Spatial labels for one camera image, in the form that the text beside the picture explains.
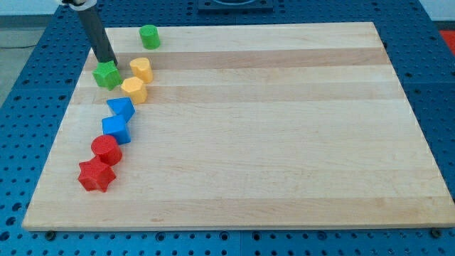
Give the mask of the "white rod mount collar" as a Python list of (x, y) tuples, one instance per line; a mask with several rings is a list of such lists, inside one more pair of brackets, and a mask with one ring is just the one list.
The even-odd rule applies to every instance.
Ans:
[(73, 10), (86, 10), (94, 7), (97, 0), (57, 0), (60, 5), (69, 5)]

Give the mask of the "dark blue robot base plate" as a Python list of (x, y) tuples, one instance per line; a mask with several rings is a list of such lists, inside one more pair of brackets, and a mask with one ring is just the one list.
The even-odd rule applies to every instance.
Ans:
[(197, 0), (200, 12), (209, 11), (272, 11), (273, 0)]

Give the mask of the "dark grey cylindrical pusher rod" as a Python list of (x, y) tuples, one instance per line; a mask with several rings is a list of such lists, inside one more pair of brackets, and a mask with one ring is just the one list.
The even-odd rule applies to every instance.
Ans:
[(112, 61), (118, 64), (106, 30), (95, 4), (84, 4), (76, 8), (82, 27), (85, 29), (88, 41), (99, 63)]

